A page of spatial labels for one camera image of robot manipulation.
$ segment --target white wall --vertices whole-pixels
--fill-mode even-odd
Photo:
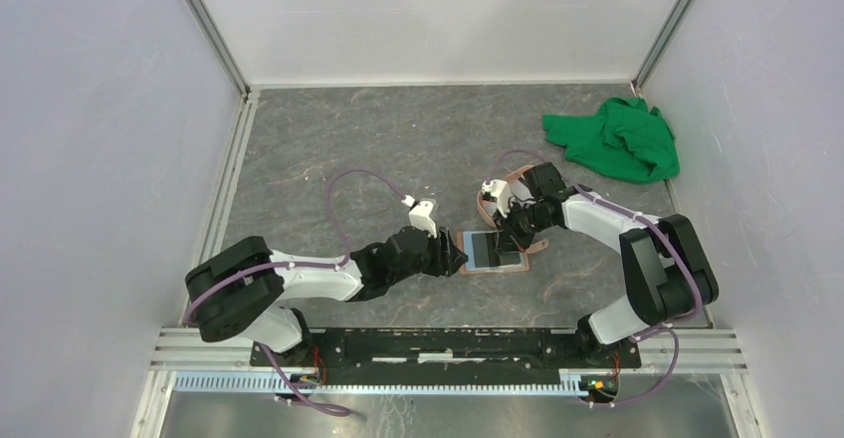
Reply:
[[[696,0],[646,85],[773,437],[840,436],[844,0]]]
[[[183,0],[0,25],[0,436],[127,436],[238,95]]]
[[[204,0],[249,82],[629,81],[675,0]]]

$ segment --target gray marble surface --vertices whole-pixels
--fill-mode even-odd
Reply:
[[[544,113],[593,114],[626,85],[477,86],[268,90],[260,96],[226,245],[261,235],[295,255],[338,256],[341,243],[324,209],[328,183],[365,166],[407,193],[434,198],[437,222],[452,234],[484,230],[475,194],[498,156],[514,147],[540,151],[564,176],[610,200],[657,215],[672,212],[665,184],[634,185],[601,177],[562,158],[547,143]],[[514,155],[496,171],[532,162]],[[353,249],[380,242],[408,224],[389,188],[365,174],[340,180],[332,203]],[[346,304],[289,301],[311,327],[561,327],[624,292],[617,254],[589,237],[549,230],[550,247],[530,271],[418,276],[382,298]]]

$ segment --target green towel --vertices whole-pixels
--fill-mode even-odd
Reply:
[[[547,140],[565,146],[565,158],[613,179],[646,183],[680,172],[674,135],[658,108],[639,98],[611,98],[595,116],[546,114]]]

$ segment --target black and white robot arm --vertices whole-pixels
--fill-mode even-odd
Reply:
[[[597,194],[587,191],[591,196],[587,197],[566,185],[551,163],[526,171],[524,183],[531,199],[516,198],[505,181],[482,186],[485,199],[496,203],[493,219],[500,231],[499,253],[524,250],[537,232],[559,226],[586,234],[621,255],[626,294],[578,322],[577,333],[587,347],[611,345],[695,309],[694,293],[675,260],[635,217],[655,224],[668,238],[691,272],[703,305],[718,297],[718,283],[685,216],[629,217],[598,204]]]
[[[301,314],[282,308],[280,301],[368,301],[416,274],[457,272],[467,257],[455,246],[448,229],[437,227],[436,201],[417,202],[407,196],[404,202],[410,207],[409,226],[347,258],[293,256],[271,250],[264,238],[252,236],[199,265],[188,273],[185,283],[202,339],[214,342],[242,336],[281,353],[302,342],[307,326]],[[244,280],[230,281],[248,270],[255,272]],[[224,281],[231,283],[206,295]]]

